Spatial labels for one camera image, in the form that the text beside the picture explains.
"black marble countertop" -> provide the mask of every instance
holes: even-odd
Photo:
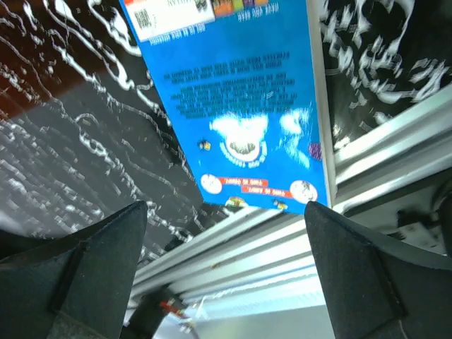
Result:
[[[0,1],[0,227],[60,237],[148,203],[148,260],[202,204],[118,0]]]

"white circle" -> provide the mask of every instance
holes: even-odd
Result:
[[[205,174],[201,177],[201,186],[210,194],[219,194],[223,188],[221,181],[211,174]]]
[[[299,203],[308,203],[310,201],[317,201],[319,194],[314,185],[304,180],[297,180],[290,185],[290,193],[293,198]]]
[[[226,138],[226,147],[233,157],[245,162],[254,161],[261,152],[260,141],[246,136]]]

